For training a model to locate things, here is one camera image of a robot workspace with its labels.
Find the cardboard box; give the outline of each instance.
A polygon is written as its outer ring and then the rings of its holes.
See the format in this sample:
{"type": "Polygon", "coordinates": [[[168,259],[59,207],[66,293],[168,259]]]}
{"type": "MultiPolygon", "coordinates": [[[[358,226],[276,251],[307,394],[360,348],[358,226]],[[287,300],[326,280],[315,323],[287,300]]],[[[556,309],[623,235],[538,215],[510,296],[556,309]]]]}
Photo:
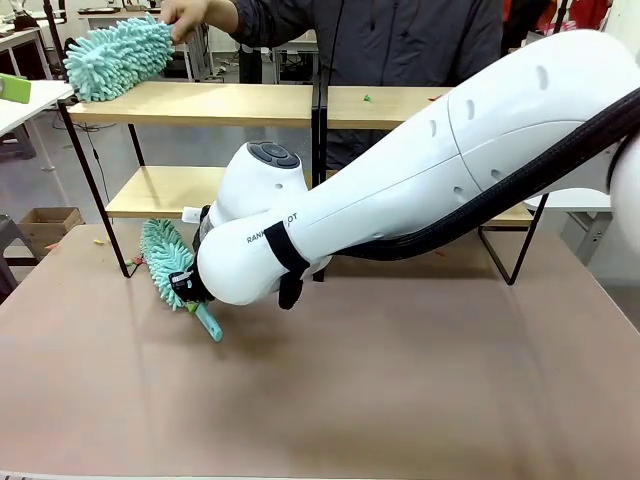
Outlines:
{"type": "Polygon", "coordinates": [[[76,225],[83,225],[76,207],[34,208],[18,224],[22,234],[31,241],[36,253],[44,257],[48,245],[58,243],[76,225]]]}

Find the robotic arm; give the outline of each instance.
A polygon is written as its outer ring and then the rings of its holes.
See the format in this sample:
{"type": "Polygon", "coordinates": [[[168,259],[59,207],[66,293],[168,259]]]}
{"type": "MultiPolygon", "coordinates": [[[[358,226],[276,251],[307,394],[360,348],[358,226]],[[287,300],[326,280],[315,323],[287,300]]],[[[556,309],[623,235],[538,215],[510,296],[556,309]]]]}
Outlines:
{"type": "Polygon", "coordinates": [[[247,144],[203,220],[195,274],[215,298],[249,304],[301,288],[334,254],[412,257],[534,194],[609,180],[639,247],[639,87],[616,40],[568,32],[480,72],[311,191],[297,157],[247,144]]]}

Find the person's hand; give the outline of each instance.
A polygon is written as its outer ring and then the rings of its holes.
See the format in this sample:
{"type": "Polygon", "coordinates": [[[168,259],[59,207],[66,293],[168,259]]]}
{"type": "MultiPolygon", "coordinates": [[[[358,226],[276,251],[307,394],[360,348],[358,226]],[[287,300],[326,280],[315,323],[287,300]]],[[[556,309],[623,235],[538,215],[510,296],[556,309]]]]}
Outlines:
{"type": "Polygon", "coordinates": [[[173,25],[174,43],[184,43],[198,25],[205,22],[211,0],[164,0],[160,21],[173,25]]]}

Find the brown tabletop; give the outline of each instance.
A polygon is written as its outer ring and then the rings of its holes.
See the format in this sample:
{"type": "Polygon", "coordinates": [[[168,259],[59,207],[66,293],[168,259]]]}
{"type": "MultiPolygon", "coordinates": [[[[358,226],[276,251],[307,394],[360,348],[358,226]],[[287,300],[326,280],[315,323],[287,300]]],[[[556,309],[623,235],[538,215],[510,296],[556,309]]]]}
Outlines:
{"type": "Polygon", "coordinates": [[[76,227],[0,306],[2,470],[640,478],[640,338],[555,237],[513,288],[474,236],[336,262],[292,311],[213,304],[220,344],[94,238],[76,227]]]}

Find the green clip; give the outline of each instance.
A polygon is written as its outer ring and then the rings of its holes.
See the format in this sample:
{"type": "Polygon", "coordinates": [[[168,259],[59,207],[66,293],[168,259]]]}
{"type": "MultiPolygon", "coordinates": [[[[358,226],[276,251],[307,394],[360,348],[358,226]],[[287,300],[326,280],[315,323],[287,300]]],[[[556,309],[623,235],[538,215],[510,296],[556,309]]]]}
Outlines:
{"type": "Polygon", "coordinates": [[[29,103],[31,82],[13,75],[0,73],[0,98],[10,102],[29,103]]]}

